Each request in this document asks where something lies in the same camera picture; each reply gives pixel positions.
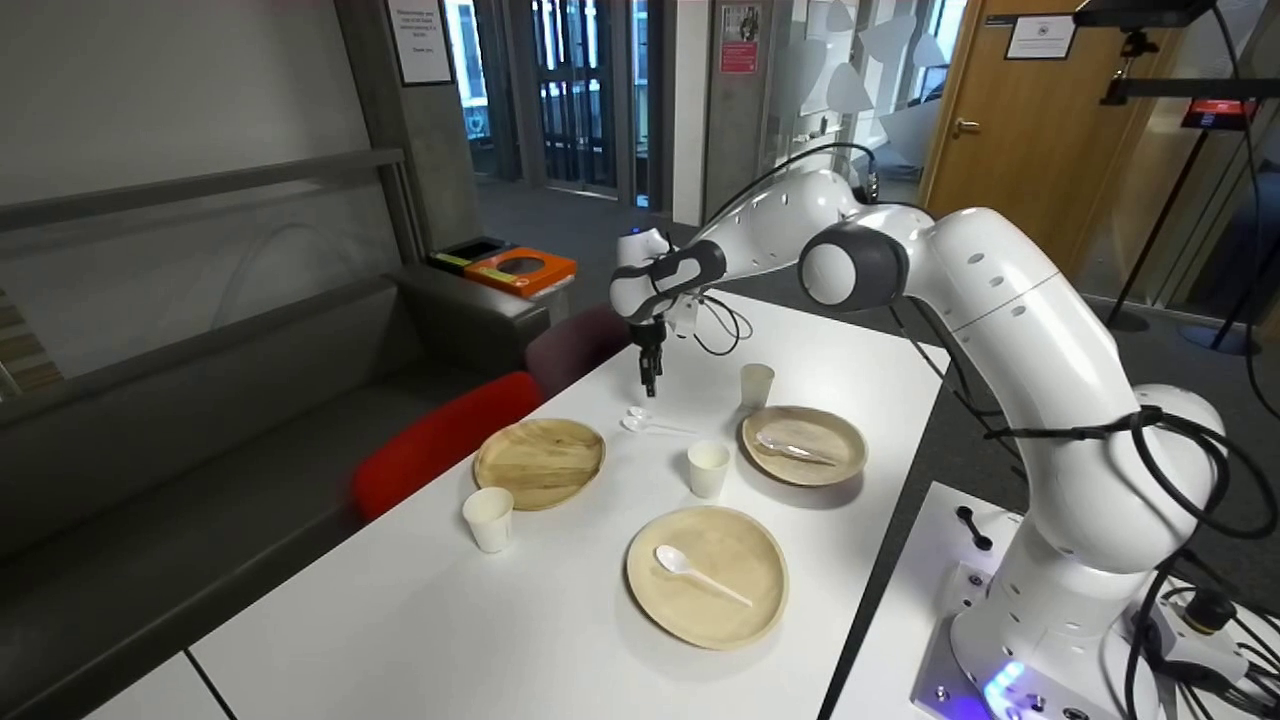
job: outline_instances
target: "white table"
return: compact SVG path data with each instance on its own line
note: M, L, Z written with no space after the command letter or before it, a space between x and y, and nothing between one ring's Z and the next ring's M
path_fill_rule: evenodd
M191 652L232 710L810 720L940 381L906 338L729 291L724 301L757 322L732 356L666 338L666 371L657 399L644 399L629 346L541 408L593 424L607 454L577 498L515 517L509 555L470 549L455 517L470 463L455 463L203 634ZM703 328L707 344L724 344L716 322ZM774 534L789 604L752 648L698 652L640 617L619 565L647 520L690 505L675 454L696 435L732 435L748 359L774 367L773 405L851 421L872 461L855 497L782 487L737 461L716 505ZM644 432L619 426L635 405L657 421Z
M973 525L990 538L990 550L973 544L973 532L954 520L954 506L973 506ZM990 576L1024 520L988 498L932 484L910 534L883 586L879 611L862 634L862 648L849 673L836 720L937 720L932 707L910 700L928 639L937 623L954 607L963 572ZM1198 693L1215 720L1245 720L1238 707Z
M188 657L167 657L158 666L116 693L88 720L223 720L228 710L203 689Z

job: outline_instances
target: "round plate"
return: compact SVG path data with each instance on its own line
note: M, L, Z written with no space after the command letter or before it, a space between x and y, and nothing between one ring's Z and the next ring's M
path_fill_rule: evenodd
M470 463L479 487L509 487L515 512L535 512L577 497L605 461L605 435L578 421L519 421L490 432Z
M868 463L868 438L819 408L757 408L737 426L744 454L782 484L849 484Z
M675 544L703 576L748 597L739 604L657 565L657 544ZM773 627L782 607L789 572L774 538L744 512L683 506L635 532L629 544L629 586L640 611L696 648L739 648Z

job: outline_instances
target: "small white cup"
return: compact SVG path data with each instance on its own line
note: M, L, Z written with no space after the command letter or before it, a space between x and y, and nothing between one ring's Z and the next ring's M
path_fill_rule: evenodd
M744 362L744 408L765 408L773 393L773 367L766 362Z
M729 445L724 438L698 438L683 450L683 469L688 469L688 492L698 498L719 497L724 487L724 472L729 472Z
M465 520L479 550L495 555L512 549L512 492L509 487L475 487L465 498Z

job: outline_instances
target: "robotic arm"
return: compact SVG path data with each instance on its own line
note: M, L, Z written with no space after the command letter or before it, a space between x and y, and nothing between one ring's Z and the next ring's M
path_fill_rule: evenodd
M1220 432L1191 393L1132 387L1110 337L1058 267L1001 211L925 217L859 203L829 168L782 170L757 195L666 244L657 233L619 240L612 307L640 338L640 381L657 393L665 312L707 285L798 265L817 303L883 307L925 301L974 362L1013 426L1103 426L1162 408ZM1110 720L1117 659L1103 652L1125 607L1191 532L1148 461L1170 469L1175 492L1202 506L1215 463L1202 445L1148 426L1098 438L1021 438L1027 520L979 604L952 617L952 652L974 689L1001 679L1001 710Z

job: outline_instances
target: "wooden door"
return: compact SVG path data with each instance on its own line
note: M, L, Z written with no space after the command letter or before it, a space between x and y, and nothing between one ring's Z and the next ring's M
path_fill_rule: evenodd
M1076 28L1068 58L1006 58L1013 21L1080 0L969 0L942 96L925 208L997 208L1065 270L1086 256L1103 195L1148 104L1098 104L1121 72L1121 28Z

